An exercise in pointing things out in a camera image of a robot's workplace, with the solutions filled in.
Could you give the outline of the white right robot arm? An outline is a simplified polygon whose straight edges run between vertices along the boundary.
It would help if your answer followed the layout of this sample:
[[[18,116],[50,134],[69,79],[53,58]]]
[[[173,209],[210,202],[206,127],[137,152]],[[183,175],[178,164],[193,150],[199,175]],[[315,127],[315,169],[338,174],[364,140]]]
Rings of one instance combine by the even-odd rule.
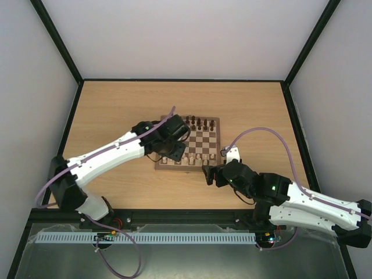
[[[278,174],[257,173],[236,159],[202,170],[207,184],[229,185],[254,200],[251,222],[257,228],[293,226],[322,231],[355,248],[366,248],[371,241],[369,201],[338,201]]]

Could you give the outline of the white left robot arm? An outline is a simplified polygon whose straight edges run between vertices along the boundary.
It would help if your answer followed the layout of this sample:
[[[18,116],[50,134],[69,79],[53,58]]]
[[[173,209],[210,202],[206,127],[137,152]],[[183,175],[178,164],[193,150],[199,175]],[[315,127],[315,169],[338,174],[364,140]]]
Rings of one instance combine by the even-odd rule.
[[[122,163],[152,153],[179,162],[190,132],[181,116],[172,115],[162,121],[141,121],[117,140],[90,153],[70,159],[54,157],[49,182],[58,208],[77,211],[95,221],[112,217],[109,202],[90,193],[87,184]]]

